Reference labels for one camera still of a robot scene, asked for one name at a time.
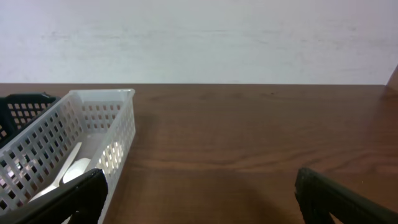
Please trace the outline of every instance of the white wall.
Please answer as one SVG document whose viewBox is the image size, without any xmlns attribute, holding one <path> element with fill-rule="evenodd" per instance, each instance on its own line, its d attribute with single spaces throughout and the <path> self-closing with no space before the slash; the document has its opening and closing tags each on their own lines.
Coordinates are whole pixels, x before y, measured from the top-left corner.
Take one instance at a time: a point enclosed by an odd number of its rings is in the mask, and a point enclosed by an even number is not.
<svg viewBox="0 0 398 224">
<path fill-rule="evenodd" d="M 385 84 L 397 0 L 1 0 L 0 82 Z"/>
</svg>

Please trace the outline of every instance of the brown wooden tabletop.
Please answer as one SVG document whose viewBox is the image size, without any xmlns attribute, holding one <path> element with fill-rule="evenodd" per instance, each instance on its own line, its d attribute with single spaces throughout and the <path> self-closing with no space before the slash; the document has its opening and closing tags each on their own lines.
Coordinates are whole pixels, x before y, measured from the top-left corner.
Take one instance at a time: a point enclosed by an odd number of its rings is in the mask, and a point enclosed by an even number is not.
<svg viewBox="0 0 398 224">
<path fill-rule="evenodd" d="M 298 168 L 398 212 L 398 93 L 384 86 L 0 84 L 0 95 L 134 88 L 137 133 L 106 223 L 303 223 Z"/>
</svg>

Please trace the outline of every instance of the white utensil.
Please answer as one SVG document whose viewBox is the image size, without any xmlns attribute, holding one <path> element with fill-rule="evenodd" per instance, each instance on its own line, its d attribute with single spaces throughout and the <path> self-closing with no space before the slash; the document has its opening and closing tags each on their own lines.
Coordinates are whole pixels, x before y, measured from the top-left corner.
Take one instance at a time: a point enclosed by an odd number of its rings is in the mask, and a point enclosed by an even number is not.
<svg viewBox="0 0 398 224">
<path fill-rule="evenodd" d="M 90 159 L 87 158 L 82 158 L 79 159 L 78 161 L 75 161 L 72 166 L 69 167 L 67 172 L 62 178 L 62 182 L 65 184 L 74 178 L 84 174 L 88 164 L 90 163 Z"/>
<path fill-rule="evenodd" d="M 73 160 L 75 160 L 75 157 L 76 157 L 77 153 L 79 152 L 80 147 L 81 147 L 81 142 L 78 142 L 76 144 L 76 146 L 73 148 L 72 152 L 69 154 L 65 163 L 62 165 L 62 168 L 60 169 L 60 172 L 58 173 L 58 175 L 56 176 L 54 181 L 48 187 L 46 187 L 45 189 L 40 191 L 37 195 L 35 195 L 35 197 L 33 197 L 30 201 L 33 201 L 33 200 L 41 197 L 42 195 L 45 195 L 47 192 L 50 192 L 53 189 L 56 189 L 57 187 L 60 186 L 60 181 L 61 181 L 63 175 L 66 173 L 70 164 L 72 164 Z"/>
</svg>

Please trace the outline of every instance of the black plastic basket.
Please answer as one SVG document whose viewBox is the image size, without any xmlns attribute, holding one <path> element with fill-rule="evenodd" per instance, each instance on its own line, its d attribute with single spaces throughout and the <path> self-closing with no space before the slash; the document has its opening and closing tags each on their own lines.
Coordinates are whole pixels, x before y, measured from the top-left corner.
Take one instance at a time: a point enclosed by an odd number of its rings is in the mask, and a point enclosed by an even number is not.
<svg viewBox="0 0 398 224">
<path fill-rule="evenodd" d="M 45 93 L 13 94 L 0 98 L 0 148 L 33 123 L 60 98 Z"/>
</svg>

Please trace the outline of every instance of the black object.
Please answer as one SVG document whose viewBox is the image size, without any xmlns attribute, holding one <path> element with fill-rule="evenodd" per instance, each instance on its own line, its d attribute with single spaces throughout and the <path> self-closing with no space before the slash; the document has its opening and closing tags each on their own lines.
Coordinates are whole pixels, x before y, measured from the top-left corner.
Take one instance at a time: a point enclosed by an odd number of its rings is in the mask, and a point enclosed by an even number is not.
<svg viewBox="0 0 398 224">
<path fill-rule="evenodd" d="M 0 98 L 0 148 L 28 127 L 60 98 L 45 93 Z"/>
<path fill-rule="evenodd" d="M 0 216 L 0 223 L 97 223 L 108 194 L 101 169 L 92 169 L 28 204 Z"/>
<path fill-rule="evenodd" d="M 333 214 L 343 223 L 398 223 L 398 214 L 336 182 L 301 168 L 295 196 L 306 224 L 334 223 Z"/>
</svg>

